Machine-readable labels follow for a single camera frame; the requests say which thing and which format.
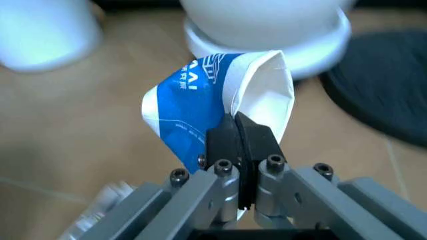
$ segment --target crumpled paper cup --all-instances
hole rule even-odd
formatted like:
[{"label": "crumpled paper cup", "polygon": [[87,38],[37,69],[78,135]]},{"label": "crumpled paper cup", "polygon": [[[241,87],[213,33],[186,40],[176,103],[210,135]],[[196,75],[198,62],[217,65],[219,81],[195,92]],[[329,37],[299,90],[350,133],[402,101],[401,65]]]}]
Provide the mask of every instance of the crumpled paper cup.
[{"label": "crumpled paper cup", "polygon": [[215,54],[192,61],[142,100],[142,116],[191,172],[206,150],[206,132],[224,114],[242,112],[282,140],[294,106],[282,51]]}]

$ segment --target black round pad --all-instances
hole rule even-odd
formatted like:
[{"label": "black round pad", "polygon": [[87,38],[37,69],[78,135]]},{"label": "black round pad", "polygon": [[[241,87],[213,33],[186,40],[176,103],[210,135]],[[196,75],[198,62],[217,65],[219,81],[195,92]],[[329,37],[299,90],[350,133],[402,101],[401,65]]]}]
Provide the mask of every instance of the black round pad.
[{"label": "black round pad", "polygon": [[355,37],[321,76],[330,98],[365,124],[427,147],[427,32]]}]

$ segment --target beige floor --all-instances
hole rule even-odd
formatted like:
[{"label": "beige floor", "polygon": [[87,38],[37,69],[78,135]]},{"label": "beige floor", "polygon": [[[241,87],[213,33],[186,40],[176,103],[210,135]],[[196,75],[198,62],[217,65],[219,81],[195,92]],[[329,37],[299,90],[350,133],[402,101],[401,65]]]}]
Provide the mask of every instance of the beige floor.
[{"label": "beige floor", "polygon": [[[141,118],[141,97],[192,59],[179,10],[109,14],[90,57],[44,74],[0,68],[0,239],[54,239],[106,184],[161,183],[181,164]],[[416,11],[356,11],[356,33],[427,27]],[[340,110],[317,79],[296,88],[282,149],[294,166],[371,176],[427,210],[427,151]],[[247,215],[242,228],[254,223]]]}]

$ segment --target metal arm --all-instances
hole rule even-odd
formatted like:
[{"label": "metal arm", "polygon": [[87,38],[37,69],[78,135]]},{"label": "metal arm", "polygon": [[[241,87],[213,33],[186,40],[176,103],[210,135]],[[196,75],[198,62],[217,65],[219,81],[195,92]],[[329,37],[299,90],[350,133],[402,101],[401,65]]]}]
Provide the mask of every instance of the metal arm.
[{"label": "metal arm", "polygon": [[[208,132],[201,170],[143,184],[83,239],[427,239],[427,214],[371,178],[291,169],[268,127],[230,119]],[[230,230],[252,205],[265,230]]]}]

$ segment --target blue printed paper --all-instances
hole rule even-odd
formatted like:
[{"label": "blue printed paper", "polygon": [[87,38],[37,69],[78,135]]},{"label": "blue printed paper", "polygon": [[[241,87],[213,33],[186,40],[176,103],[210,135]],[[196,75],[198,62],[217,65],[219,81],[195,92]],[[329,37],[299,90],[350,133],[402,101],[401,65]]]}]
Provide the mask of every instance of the blue printed paper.
[{"label": "blue printed paper", "polygon": [[199,169],[197,158],[206,151],[207,130],[217,127],[226,112],[223,102],[226,79],[231,82],[232,76],[238,83],[242,82],[249,65],[258,58],[257,55],[240,56],[215,54],[194,60],[153,88],[143,99],[144,120],[190,173]]}]

